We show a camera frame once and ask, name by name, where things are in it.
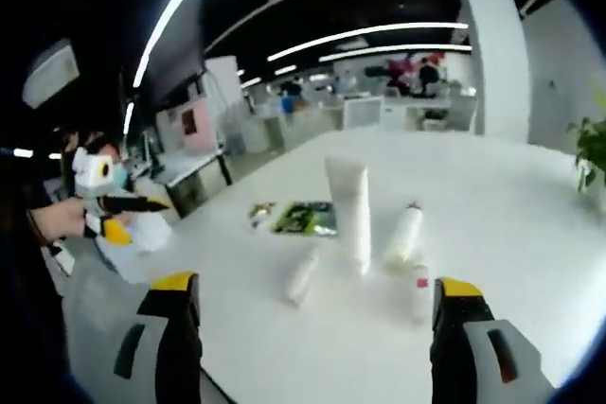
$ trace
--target white bottle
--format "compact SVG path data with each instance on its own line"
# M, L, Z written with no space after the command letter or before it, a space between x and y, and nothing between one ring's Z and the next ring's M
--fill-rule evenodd
M406 272L406 261L411 259L417 248L422 224L423 211L416 203L409 204L398 218L383 254L385 265L391 272Z
M432 317L434 283L429 268L422 261L412 270L412 290L410 293L410 313L414 323L424 324Z
M318 247L313 248L299 263L286 289L286 298L295 306L299 306L310 288L312 275L320 261Z
M356 274L370 268L370 207L368 168L355 161L328 157L330 195L337 220L337 241Z

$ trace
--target face mask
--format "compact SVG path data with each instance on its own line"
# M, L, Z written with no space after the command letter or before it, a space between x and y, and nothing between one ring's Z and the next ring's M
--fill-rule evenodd
M120 188L126 186L129 180L129 173L122 163L114 165L114 184Z

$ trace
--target small white bottle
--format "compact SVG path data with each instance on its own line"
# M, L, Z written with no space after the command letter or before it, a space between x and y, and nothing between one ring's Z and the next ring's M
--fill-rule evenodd
M383 254L388 270L394 273L406 272L406 261L411 259L417 248L422 224L423 211L415 202L409 204L398 218Z
M432 317L434 302L434 283L429 268L421 261L412 270L412 290L410 292L410 310L413 322L423 324Z
M293 305L301 305L310 288L312 275L320 261L319 248L313 248L299 263L286 289L286 298Z

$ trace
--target wall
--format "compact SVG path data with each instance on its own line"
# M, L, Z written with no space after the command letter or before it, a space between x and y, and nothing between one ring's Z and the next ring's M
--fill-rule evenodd
M208 71L202 76L202 82L208 98L208 113L223 139L228 130L233 130L248 114L237 73L238 63L234 56L225 56L207 59L205 65Z
M461 0L478 76L476 132L525 143L530 118L526 39L514 0Z
M606 61L568 0L552 0L523 22L532 81L529 142L574 153L571 122L596 117L592 81L606 92Z
M458 52L447 52L444 56L446 79L458 80L463 87L475 87L472 56Z

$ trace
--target ceiling light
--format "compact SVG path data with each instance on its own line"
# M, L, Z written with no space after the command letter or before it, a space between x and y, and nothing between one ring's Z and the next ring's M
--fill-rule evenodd
M285 75L286 73L290 73L291 71L296 70L296 65L285 66L284 68L280 68L276 70L274 74L276 76Z
M133 116L134 103L130 102L126 107L126 116L124 117L124 129L122 133L126 136L129 133L131 127L131 117Z
M319 80L324 80L324 79L328 79L328 78L330 78L329 75L327 75L325 73L321 73L321 74L318 74L318 75L311 75L310 76L310 81L311 82L317 82Z
M160 36L164 29L167 28L167 24L170 21L170 18L174 14L174 12L179 8L183 0L169 0L169 3L162 11L160 15L160 19L156 23L153 31L151 32L151 36L148 39L147 44L145 45L145 49L143 50L143 55L141 56L141 61L139 62L139 66L136 69L136 73L134 74L133 87L138 87L141 85L141 80L143 79L143 75L145 74L145 70L148 67L148 63L150 62L150 54L153 51L153 48L160 40Z
M347 57L363 56L364 54L376 54L379 52L396 52L396 51L410 51L410 50L441 50L441 51L471 51L471 46L463 44L397 44L394 46L378 46L370 47L368 49L357 49L355 51L340 52L338 54L330 54L329 56L323 56L318 61L336 61L338 59L344 59Z
M297 46L290 47L283 51L280 51L267 58L267 61L275 61L294 52L307 49L309 47L318 46L319 44L325 44L335 42L337 40L343 40L344 38L356 37L358 35L364 35L366 33L386 32L389 30L404 30L408 28L468 28L467 24L461 23L399 23L399 24L388 24L386 26L374 26L358 28L357 30L351 30L349 32L337 33L335 35L329 35L328 37L318 38Z
M259 84L260 82L261 82L261 78L250 79L250 80L247 80L243 85L241 85L241 88L246 89L246 88L250 87L251 85Z
M14 149L12 154L19 158L31 158L34 155L34 151L28 149Z

